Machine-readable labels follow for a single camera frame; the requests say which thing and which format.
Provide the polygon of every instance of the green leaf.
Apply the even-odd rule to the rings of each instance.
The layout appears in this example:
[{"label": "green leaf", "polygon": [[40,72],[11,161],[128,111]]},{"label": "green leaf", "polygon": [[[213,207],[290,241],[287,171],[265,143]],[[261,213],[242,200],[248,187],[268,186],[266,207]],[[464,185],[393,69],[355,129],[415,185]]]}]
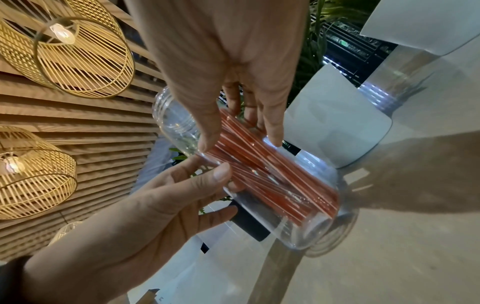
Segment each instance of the green leaf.
[{"label": "green leaf", "polygon": [[173,160],[186,160],[187,157],[185,155],[180,155],[172,158]]}]

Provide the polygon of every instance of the sleeve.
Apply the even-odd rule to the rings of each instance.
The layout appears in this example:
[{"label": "sleeve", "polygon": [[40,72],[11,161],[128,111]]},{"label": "sleeve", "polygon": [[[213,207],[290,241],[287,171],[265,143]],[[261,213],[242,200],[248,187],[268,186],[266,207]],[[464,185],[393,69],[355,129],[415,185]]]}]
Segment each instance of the sleeve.
[{"label": "sleeve", "polygon": [[1,304],[32,304],[21,293],[23,269],[29,259],[30,256],[21,256],[0,267]]}]

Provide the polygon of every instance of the woven lamp shade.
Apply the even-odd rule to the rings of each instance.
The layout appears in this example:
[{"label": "woven lamp shade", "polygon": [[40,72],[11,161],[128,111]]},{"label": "woven lamp shade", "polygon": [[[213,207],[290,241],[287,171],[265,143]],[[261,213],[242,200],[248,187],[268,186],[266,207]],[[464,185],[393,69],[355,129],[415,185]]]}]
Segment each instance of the woven lamp shade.
[{"label": "woven lamp shade", "polygon": [[70,223],[70,224],[67,224],[67,225],[63,226],[62,228],[60,228],[57,231],[55,236],[51,239],[50,243],[48,243],[48,244],[52,245],[53,243],[55,243],[56,241],[61,239],[63,236],[65,236],[67,233],[74,230],[81,223],[82,223],[81,221],[76,221],[76,222],[73,222],[73,223]]},{"label": "woven lamp shade", "polygon": [[76,162],[37,135],[0,126],[0,219],[31,216],[68,199]]},{"label": "woven lamp shade", "polygon": [[31,80],[84,98],[124,91],[134,60],[96,0],[0,0],[0,54]]}]

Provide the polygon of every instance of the table surface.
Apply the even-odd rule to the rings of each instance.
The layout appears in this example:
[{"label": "table surface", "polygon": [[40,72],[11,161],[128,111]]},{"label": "table surface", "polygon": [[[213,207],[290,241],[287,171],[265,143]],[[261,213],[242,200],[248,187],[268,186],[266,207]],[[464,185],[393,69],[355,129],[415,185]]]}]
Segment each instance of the table surface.
[{"label": "table surface", "polygon": [[338,247],[308,257],[232,225],[172,303],[478,302],[479,54],[480,38],[441,58],[397,47],[361,87],[393,125],[341,170],[360,212]]}]

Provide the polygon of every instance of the hand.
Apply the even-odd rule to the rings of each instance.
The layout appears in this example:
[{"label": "hand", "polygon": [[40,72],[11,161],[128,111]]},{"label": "hand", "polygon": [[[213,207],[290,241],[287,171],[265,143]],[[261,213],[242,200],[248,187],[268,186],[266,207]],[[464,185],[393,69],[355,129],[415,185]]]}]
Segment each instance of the hand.
[{"label": "hand", "polygon": [[220,89],[234,115],[280,146],[287,97],[300,56],[308,1],[127,0],[171,92],[195,118],[199,149],[213,147],[221,122]]},{"label": "hand", "polygon": [[129,198],[84,221],[25,265],[23,293],[32,303],[106,303],[156,273],[192,236],[230,220],[236,207],[199,215],[225,197],[230,166],[189,178],[191,157]]}]

